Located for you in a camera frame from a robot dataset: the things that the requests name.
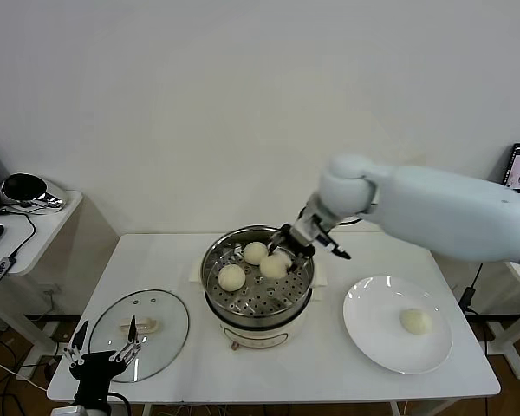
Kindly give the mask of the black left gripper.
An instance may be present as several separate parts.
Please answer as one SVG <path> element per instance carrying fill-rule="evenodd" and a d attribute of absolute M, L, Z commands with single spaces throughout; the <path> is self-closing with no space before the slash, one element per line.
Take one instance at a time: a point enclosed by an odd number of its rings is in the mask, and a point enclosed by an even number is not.
<path fill-rule="evenodd" d="M 140 351 L 135 316 L 129 324 L 127 342 L 117 352 L 83 354 L 87 331 L 88 321 L 85 321 L 63 349 L 63 356 L 68 360 L 69 372 L 79 382 L 75 399 L 105 400 L 112 379 L 122 374 L 127 369 L 125 362 L 132 362 Z"/>

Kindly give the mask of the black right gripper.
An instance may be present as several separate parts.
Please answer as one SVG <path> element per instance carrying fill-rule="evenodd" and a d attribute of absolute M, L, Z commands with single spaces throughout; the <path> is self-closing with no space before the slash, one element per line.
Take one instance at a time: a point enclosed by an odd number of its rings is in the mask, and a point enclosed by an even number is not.
<path fill-rule="evenodd" d="M 335 241 L 329 232 L 335 228 L 335 214 L 327 208 L 318 194 L 312 194 L 297 220 L 289 229 L 279 229 L 267 245 L 268 254 L 273 255 L 278 249 L 290 249 L 296 252 L 291 256 L 289 273 L 304 268 L 315 254 L 314 245 L 320 245 L 326 251 L 335 248 Z"/>

